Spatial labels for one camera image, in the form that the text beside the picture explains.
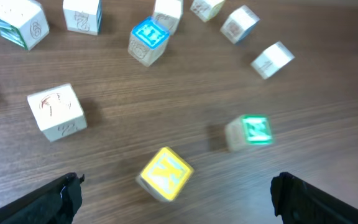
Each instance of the block with green edge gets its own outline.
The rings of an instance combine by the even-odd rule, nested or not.
[[[273,143],[269,119],[264,115],[242,115],[226,125],[224,131],[230,151]]]
[[[0,0],[0,36],[30,50],[49,33],[40,3]]]

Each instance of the cube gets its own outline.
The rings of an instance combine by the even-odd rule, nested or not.
[[[136,177],[136,181],[157,200],[171,202],[193,171],[172,149],[163,147]]]
[[[84,111],[70,84],[27,97],[40,130],[49,141],[56,141],[86,128]]]
[[[293,54],[279,41],[264,50],[251,65],[263,79],[267,79],[294,58]]]
[[[273,143],[269,120],[263,115],[242,115],[226,125],[224,132],[232,152],[252,145]]]
[[[168,29],[148,17],[132,30],[128,52],[140,63],[149,67],[164,53],[169,35]]]
[[[101,0],[64,0],[63,12],[67,29],[97,35],[102,21]]]
[[[221,32],[233,43],[236,44],[244,39],[259,22],[259,17],[255,15],[247,6],[236,9],[221,28]]]
[[[156,0],[152,17],[167,28],[172,35],[178,28],[182,14],[183,1]]]
[[[194,0],[190,10],[202,21],[207,22],[218,14],[223,4],[224,0]]]
[[[49,33],[41,4],[33,0],[0,0],[0,36],[31,50]]]

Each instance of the brown tabletop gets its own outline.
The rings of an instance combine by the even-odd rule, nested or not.
[[[41,3],[50,33],[31,51],[0,37],[0,207],[77,172],[75,223],[281,223],[270,181],[288,171],[358,208],[358,7],[228,0],[204,23],[185,0],[146,68],[127,47],[152,0],[103,0],[99,36],[68,32],[62,2]],[[261,21],[233,45],[219,29],[243,4]],[[250,63],[279,40],[295,59],[263,80]],[[64,83],[89,127],[49,143],[26,96]],[[266,114],[275,143],[229,153],[223,127],[241,114]],[[134,180],[164,146],[195,169],[173,203]]]

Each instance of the wood grain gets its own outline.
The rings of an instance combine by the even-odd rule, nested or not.
[[[153,0],[103,0],[102,31],[66,31],[61,1],[41,1],[50,33],[30,52],[0,38],[0,207],[67,172],[86,175],[75,223],[281,223],[270,181],[289,171],[358,208],[358,7],[229,0],[203,23],[185,1],[150,68],[127,53]],[[239,45],[219,28],[247,4],[261,22]],[[281,40],[294,61],[268,80],[249,66]],[[49,143],[26,96],[71,83],[89,128]],[[267,114],[275,144],[228,153],[225,124]],[[173,203],[134,179],[170,146],[195,168]]]

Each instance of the teal block face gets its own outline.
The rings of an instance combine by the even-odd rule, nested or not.
[[[269,120],[262,115],[244,115],[242,117],[245,139],[248,144],[261,145],[273,143]]]
[[[0,36],[27,49],[27,46],[19,30],[2,20],[0,20]]]

